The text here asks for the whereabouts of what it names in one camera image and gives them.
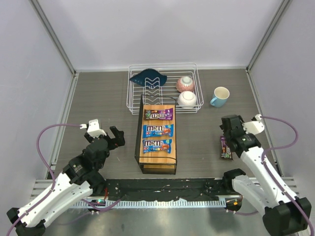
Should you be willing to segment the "purple brown candy bag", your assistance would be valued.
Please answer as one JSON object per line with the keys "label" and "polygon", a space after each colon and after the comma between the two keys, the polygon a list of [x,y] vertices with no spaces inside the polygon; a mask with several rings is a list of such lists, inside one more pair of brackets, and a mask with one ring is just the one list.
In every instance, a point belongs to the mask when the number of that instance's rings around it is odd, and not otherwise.
{"label": "purple brown candy bag", "polygon": [[232,160],[232,152],[229,148],[229,146],[226,143],[226,139],[224,136],[220,136],[220,144],[221,144],[221,155],[220,157],[222,159],[226,159],[226,160]]}

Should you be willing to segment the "blue candy bag long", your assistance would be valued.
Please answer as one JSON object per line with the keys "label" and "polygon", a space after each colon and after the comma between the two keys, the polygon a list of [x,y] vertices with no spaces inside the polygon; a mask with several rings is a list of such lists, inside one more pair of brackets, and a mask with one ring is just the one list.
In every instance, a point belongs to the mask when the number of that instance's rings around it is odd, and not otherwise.
{"label": "blue candy bag long", "polygon": [[173,137],[174,134],[174,125],[144,125],[143,126],[143,138],[150,137],[162,137],[168,136]]}

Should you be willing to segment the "blue candy bag short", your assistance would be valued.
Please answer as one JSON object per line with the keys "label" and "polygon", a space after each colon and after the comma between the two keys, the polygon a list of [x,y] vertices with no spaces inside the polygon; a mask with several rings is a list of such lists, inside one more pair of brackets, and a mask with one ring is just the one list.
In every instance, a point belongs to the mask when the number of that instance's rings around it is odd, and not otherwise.
{"label": "blue candy bag short", "polygon": [[143,153],[166,151],[171,153],[172,139],[166,140],[143,140]]}

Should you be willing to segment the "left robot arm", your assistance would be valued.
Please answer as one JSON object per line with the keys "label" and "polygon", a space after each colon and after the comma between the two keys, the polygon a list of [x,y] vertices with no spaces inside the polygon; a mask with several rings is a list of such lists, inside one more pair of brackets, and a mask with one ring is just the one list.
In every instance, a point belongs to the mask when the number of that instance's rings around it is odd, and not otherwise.
{"label": "left robot arm", "polygon": [[106,187],[106,180],[99,173],[110,151],[125,145],[125,134],[115,126],[110,130],[110,138],[101,129],[98,120],[77,125],[85,129],[89,142],[82,153],[72,158],[57,176],[52,176],[52,184],[24,207],[13,207],[7,212],[12,223],[10,230],[19,236],[41,236],[46,228],[70,206],[86,197],[98,196]]}

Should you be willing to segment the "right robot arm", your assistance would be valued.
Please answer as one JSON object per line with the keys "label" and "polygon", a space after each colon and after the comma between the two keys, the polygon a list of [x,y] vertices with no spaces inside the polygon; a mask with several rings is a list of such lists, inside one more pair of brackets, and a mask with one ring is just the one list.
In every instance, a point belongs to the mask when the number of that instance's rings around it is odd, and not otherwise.
{"label": "right robot arm", "polygon": [[223,182],[230,191],[241,194],[262,216],[267,232],[272,236],[287,236],[306,229],[315,234],[310,221],[312,205],[298,195],[280,177],[266,156],[256,135],[265,129],[265,116],[257,114],[244,122],[238,115],[222,117],[220,125],[230,150],[249,167],[258,184],[240,169],[225,172]]}

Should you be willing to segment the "light blue mug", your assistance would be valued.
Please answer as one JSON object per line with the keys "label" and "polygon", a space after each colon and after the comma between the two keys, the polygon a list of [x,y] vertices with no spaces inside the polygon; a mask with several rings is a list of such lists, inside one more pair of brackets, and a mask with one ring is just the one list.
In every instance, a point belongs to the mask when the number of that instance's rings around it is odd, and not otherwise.
{"label": "light blue mug", "polygon": [[210,105],[216,108],[222,107],[230,96],[230,91],[225,87],[217,87],[214,90]]}

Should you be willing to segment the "white bowl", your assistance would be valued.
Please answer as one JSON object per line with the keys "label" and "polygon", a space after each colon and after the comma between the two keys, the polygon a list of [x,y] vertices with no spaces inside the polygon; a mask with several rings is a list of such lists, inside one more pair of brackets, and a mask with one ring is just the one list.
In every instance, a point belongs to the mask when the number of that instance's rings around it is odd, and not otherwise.
{"label": "white bowl", "polygon": [[178,97],[178,105],[184,109],[192,109],[197,105],[196,95],[191,91],[183,91]]}

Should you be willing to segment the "dark blue leaf plate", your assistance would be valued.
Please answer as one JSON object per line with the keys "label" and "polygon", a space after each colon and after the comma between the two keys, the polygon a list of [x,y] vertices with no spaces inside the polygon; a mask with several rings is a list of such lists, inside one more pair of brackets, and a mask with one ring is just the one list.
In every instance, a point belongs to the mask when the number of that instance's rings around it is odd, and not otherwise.
{"label": "dark blue leaf plate", "polygon": [[155,89],[156,87],[161,87],[166,83],[167,76],[149,68],[132,76],[130,81],[148,89]]}

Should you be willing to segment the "pink patterned bowl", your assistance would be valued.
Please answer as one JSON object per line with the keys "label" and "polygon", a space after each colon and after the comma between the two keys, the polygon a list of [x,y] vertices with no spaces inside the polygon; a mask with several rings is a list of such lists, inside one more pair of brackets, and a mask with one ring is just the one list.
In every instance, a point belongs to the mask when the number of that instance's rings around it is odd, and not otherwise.
{"label": "pink patterned bowl", "polygon": [[194,81],[189,76],[183,76],[177,80],[176,89],[179,92],[194,91]]}

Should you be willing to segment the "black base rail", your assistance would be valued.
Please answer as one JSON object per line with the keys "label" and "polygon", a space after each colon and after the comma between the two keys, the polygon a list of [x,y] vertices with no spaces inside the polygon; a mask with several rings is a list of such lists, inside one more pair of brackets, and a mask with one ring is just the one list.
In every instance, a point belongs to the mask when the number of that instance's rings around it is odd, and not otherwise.
{"label": "black base rail", "polygon": [[208,201],[240,195],[221,178],[108,179],[106,187],[112,201]]}

